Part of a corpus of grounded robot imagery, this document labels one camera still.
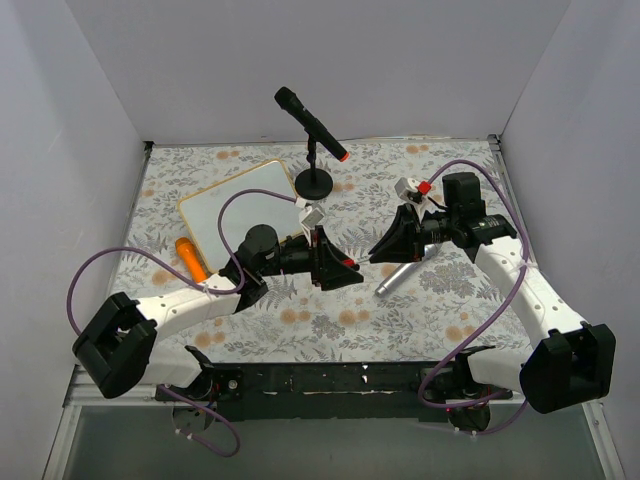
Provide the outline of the red whiteboard marker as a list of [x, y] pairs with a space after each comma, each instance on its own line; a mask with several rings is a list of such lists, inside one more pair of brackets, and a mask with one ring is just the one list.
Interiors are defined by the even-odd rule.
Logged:
[[348, 266], [350, 268], [354, 268], [356, 265], [368, 264], [369, 262], [370, 262], [369, 258], [361, 258], [361, 259], [347, 258], [342, 261], [342, 263], [345, 266]]

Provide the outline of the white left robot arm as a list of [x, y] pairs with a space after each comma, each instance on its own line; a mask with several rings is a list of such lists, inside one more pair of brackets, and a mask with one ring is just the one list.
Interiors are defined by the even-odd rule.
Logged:
[[72, 351], [107, 399], [140, 383], [171, 385], [190, 399], [203, 399], [213, 386], [205, 356], [193, 347], [164, 348], [162, 341], [252, 307], [266, 295], [269, 276], [299, 273], [309, 274], [323, 291], [364, 280], [358, 264], [330, 242], [322, 227], [280, 241], [272, 227], [256, 225], [225, 267], [199, 284], [140, 299], [124, 292], [108, 297]]

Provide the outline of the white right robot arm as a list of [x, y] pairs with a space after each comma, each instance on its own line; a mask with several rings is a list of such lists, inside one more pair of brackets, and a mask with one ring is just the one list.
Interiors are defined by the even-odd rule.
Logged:
[[444, 204], [435, 212], [427, 209], [430, 189], [425, 181], [397, 181], [396, 194], [403, 203], [371, 249], [371, 262], [417, 262], [427, 246], [452, 242], [499, 289], [533, 349], [530, 355], [489, 347], [456, 353], [448, 364], [454, 389], [469, 398], [487, 386], [518, 392], [543, 414], [607, 396], [616, 347], [613, 332], [604, 324], [589, 324], [526, 260], [523, 237], [504, 216], [487, 213], [475, 174], [444, 176]]

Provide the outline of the yellow framed whiteboard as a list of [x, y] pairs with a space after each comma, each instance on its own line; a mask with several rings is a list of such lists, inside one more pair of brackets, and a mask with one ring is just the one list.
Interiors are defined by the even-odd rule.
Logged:
[[298, 197], [284, 164], [271, 160], [220, 181], [178, 202], [178, 210], [207, 269], [227, 265], [247, 235], [271, 247], [304, 234]]

